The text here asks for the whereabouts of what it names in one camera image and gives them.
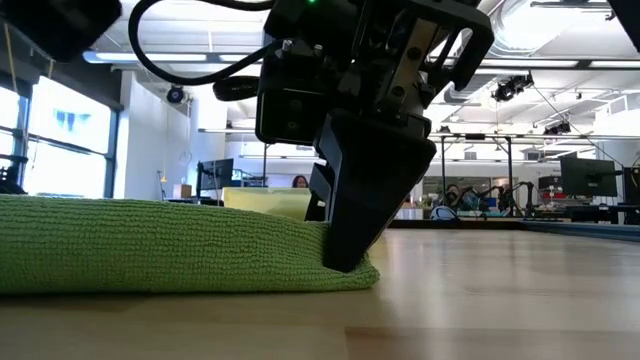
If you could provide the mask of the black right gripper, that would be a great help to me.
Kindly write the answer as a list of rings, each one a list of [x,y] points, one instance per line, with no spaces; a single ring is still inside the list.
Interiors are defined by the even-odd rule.
[[[327,96],[305,220],[328,223],[323,265],[350,272],[428,170],[436,145],[419,115],[470,82],[494,41],[490,18],[478,0],[275,0],[264,31],[274,42],[259,93]]]

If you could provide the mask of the black background station frame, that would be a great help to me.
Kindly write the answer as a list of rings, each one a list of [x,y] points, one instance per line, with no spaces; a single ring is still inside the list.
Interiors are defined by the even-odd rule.
[[[267,145],[263,155],[263,172],[269,187],[290,187],[295,177],[310,179],[313,165],[324,163],[311,146]]]
[[[507,155],[508,185],[511,191],[514,190],[513,155],[512,155],[513,140],[510,135],[484,134],[484,133],[443,133],[439,135],[439,138],[440,138],[440,162],[441,162],[440,167],[441,167],[441,178],[442,178],[442,186],[443,186],[442,201],[455,215],[458,215],[459,205],[464,200],[464,196],[470,191],[470,189],[461,190],[453,202],[448,201],[448,190],[446,189],[447,187],[446,151],[448,150],[448,147],[445,146],[446,139],[449,139],[449,138],[454,139],[455,143],[481,142],[481,141],[491,140],[493,143],[496,144],[498,148],[500,148]]]

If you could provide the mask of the small black monitor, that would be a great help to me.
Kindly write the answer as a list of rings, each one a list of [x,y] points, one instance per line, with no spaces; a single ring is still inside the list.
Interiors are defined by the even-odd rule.
[[[222,199],[222,190],[232,186],[233,159],[213,160],[197,163],[196,196],[203,191],[215,192],[217,200]]]

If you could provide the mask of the ceiling light fixture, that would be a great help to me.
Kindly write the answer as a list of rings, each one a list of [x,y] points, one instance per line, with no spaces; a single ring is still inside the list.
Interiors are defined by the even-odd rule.
[[[135,53],[127,52],[96,52],[85,51],[82,54],[85,61],[89,63],[132,63],[138,62],[139,57]],[[206,62],[206,54],[191,53],[148,53],[146,57],[152,62]]]

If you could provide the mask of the dark green microfiber towel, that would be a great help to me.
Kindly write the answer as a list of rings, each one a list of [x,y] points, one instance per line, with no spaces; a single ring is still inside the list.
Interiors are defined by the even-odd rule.
[[[363,290],[369,258],[323,264],[327,227],[226,207],[0,195],[0,294]]]

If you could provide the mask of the large black monitor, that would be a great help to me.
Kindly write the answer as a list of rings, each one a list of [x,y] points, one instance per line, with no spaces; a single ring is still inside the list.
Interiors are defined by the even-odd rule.
[[[562,189],[566,195],[618,195],[618,172],[613,161],[563,157],[560,159],[560,167]]]

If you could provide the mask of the large window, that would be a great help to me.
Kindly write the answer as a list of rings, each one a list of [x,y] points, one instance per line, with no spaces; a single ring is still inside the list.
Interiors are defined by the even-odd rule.
[[[48,77],[0,81],[0,188],[111,197],[118,124],[117,111]]]

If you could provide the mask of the black metal table frame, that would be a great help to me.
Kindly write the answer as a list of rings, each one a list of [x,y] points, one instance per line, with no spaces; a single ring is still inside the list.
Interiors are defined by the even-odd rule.
[[[432,221],[393,220],[390,229],[530,231],[640,243],[640,225],[616,225],[550,221]]]

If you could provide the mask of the yellow translucent plastic basket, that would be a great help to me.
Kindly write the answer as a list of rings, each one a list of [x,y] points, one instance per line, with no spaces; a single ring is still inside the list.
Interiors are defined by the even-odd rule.
[[[224,206],[304,220],[311,192],[307,188],[227,187]]]

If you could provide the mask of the black ceiling equipment cluster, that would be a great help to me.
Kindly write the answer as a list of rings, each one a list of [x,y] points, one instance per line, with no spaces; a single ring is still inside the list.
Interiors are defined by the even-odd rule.
[[[508,79],[498,82],[498,86],[492,92],[491,97],[496,102],[508,102],[533,85],[534,79],[531,73],[510,76]]]

